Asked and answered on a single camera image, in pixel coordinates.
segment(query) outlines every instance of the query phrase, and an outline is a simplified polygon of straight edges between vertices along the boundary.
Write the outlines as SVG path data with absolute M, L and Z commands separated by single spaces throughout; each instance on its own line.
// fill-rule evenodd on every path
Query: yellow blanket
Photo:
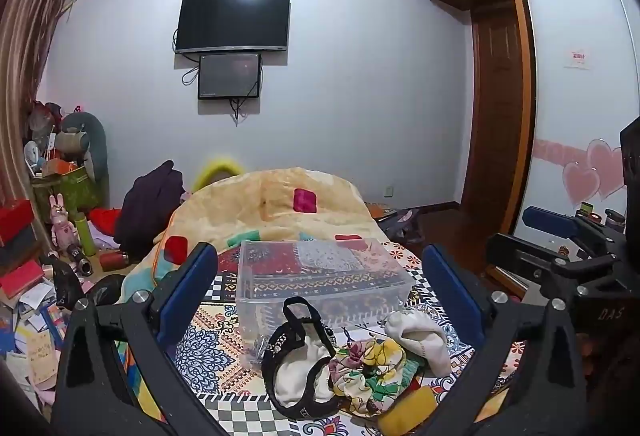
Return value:
M 176 266 L 162 257 L 170 236 L 184 236 L 191 251 L 200 241 L 218 253 L 242 239 L 297 241 L 358 235 L 388 241 L 360 193 L 346 180 L 301 168 L 234 176 L 196 192 L 172 216 L 154 249 L 127 275 L 120 301 L 151 291 Z

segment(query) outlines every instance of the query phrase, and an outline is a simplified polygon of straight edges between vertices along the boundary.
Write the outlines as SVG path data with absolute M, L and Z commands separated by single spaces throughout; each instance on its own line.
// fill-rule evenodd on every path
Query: pink rabbit toy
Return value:
M 69 213 L 65 209 L 62 194 L 58 194 L 57 203 L 55 196 L 49 196 L 49 204 L 51 205 L 51 223 L 53 223 L 51 227 L 51 240 L 62 252 L 66 253 L 70 245 L 80 245 L 78 231 L 75 226 L 69 222 Z

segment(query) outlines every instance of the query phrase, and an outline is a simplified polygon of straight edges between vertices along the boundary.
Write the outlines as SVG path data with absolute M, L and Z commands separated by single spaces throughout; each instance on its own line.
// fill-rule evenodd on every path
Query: bed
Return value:
M 151 290 L 176 267 L 165 258 L 170 236 L 184 236 L 189 249 L 207 241 L 218 251 L 218 274 L 209 286 L 175 355 L 175 366 L 204 407 L 232 436 L 327 436 L 380 434 L 375 421 L 346 411 L 315 421 L 291 421 L 271 405 L 264 382 L 243 365 L 242 340 L 236 315 L 239 243 L 243 239 L 297 241 L 377 239 L 414 278 L 406 306 L 424 310 L 447 334 L 452 373 L 444 378 L 417 377 L 431 387 L 437 402 L 454 385 L 474 349 L 458 338 L 427 280 L 420 259 L 390 242 L 371 218 L 353 184 L 341 178 L 301 168 L 244 174 L 203 188 L 179 207 L 151 253 L 127 276 L 121 300 L 138 289 Z M 383 322 L 334 330 L 338 345 L 353 340 L 385 337 Z M 120 348 L 129 381 L 140 405 L 161 418 L 145 384 L 136 372 L 126 346 Z M 518 367 L 524 346 L 514 343 L 495 390 L 504 387 Z

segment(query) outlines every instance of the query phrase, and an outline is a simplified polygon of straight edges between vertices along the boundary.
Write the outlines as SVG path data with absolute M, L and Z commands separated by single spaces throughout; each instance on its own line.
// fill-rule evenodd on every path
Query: television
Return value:
M 177 53 L 286 50 L 289 0 L 182 0 Z

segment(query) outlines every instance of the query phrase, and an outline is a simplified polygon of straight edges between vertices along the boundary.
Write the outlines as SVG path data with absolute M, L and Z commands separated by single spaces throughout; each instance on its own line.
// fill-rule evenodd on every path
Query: heart sticker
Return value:
M 589 200 L 600 187 L 600 176 L 593 167 L 583 167 L 578 162 L 571 162 L 562 169 L 562 182 L 572 205 Z
M 604 140 L 592 140 L 587 148 L 587 164 L 598 172 L 601 199 L 611 196 L 625 185 L 620 148 L 611 150 Z

